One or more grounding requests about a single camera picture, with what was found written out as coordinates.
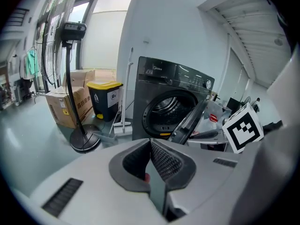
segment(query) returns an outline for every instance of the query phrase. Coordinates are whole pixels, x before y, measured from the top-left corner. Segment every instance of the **cardboard box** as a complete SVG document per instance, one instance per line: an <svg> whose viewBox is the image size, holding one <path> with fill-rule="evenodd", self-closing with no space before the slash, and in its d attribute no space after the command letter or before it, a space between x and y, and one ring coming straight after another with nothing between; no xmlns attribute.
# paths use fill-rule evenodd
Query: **cardboard box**
<svg viewBox="0 0 300 225"><path fill-rule="evenodd" d="M89 88L86 84L89 81L95 80L95 71L74 70L71 71L70 74L76 109L80 121L83 121L92 111ZM66 74L64 75L62 86L48 92L46 94L46 99L52 116L57 124L68 128L77 127L76 117L66 94Z"/></svg>
<svg viewBox="0 0 300 225"><path fill-rule="evenodd" d="M247 143L261 140L263 127L250 103L239 109L222 127L234 153L244 150Z"/></svg>
<svg viewBox="0 0 300 225"><path fill-rule="evenodd" d="M72 87L74 101L80 121L92 110L89 91L83 87ZM76 117L72 111L71 103L63 86L46 94L49 109L57 124L68 128L76 128Z"/></svg>
<svg viewBox="0 0 300 225"><path fill-rule="evenodd" d="M86 84L89 81L95 80L95 71L88 70L74 70L70 72L71 75L71 85L72 87L84 87L88 90ZM64 79L62 80L62 87L66 87L66 73L64 74Z"/></svg>

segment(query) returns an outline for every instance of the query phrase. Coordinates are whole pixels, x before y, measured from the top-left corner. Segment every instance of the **yellow lid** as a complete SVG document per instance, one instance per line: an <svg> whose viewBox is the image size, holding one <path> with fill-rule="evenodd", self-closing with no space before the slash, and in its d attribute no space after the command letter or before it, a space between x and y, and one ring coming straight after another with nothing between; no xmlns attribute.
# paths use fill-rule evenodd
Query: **yellow lid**
<svg viewBox="0 0 300 225"><path fill-rule="evenodd" d="M101 81L91 81L86 84L89 88L94 88L97 90L108 90L115 87L123 86L120 82L101 82Z"/></svg>

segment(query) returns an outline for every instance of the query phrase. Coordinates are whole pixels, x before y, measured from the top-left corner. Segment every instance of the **cloth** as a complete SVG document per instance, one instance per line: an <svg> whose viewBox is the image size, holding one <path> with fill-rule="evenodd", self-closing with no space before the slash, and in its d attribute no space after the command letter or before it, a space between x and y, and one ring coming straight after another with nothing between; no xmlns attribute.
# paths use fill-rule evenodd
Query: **cloth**
<svg viewBox="0 0 300 225"><path fill-rule="evenodd" d="M30 72L31 75L39 71L38 56L35 54L34 50L29 50L27 52L26 71L27 74Z"/></svg>
<svg viewBox="0 0 300 225"><path fill-rule="evenodd" d="M261 110L261 105L258 101L254 101L251 103L251 106L254 108L257 105L258 109L257 109L257 113Z"/></svg>

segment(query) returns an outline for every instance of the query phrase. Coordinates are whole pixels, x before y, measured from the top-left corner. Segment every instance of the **green towel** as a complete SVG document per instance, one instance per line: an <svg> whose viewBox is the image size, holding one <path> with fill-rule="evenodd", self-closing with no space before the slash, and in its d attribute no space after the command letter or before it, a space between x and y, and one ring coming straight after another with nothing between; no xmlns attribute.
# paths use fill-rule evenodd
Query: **green towel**
<svg viewBox="0 0 300 225"><path fill-rule="evenodd" d="M31 75L34 74L34 64L36 65L35 72L37 73L39 71L38 56L35 54L34 50L30 50L27 52L26 70L30 71Z"/></svg>

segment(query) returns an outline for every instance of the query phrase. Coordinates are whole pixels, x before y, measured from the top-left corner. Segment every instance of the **standing fan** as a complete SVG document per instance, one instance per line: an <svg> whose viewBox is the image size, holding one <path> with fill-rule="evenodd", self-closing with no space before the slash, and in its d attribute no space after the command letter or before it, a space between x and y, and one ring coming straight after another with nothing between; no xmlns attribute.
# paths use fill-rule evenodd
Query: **standing fan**
<svg viewBox="0 0 300 225"><path fill-rule="evenodd" d="M66 48L66 82L72 110L77 121L77 128L70 136L72 148L78 152L90 151L97 147L100 139L92 132L99 129L92 124L82 125L71 85L70 56L74 41L81 41L86 25L79 22L67 22L70 10L75 0L49 0L44 14L48 14L47 21L38 30L37 51L40 70L50 84L55 84L60 74L61 50Z"/></svg>

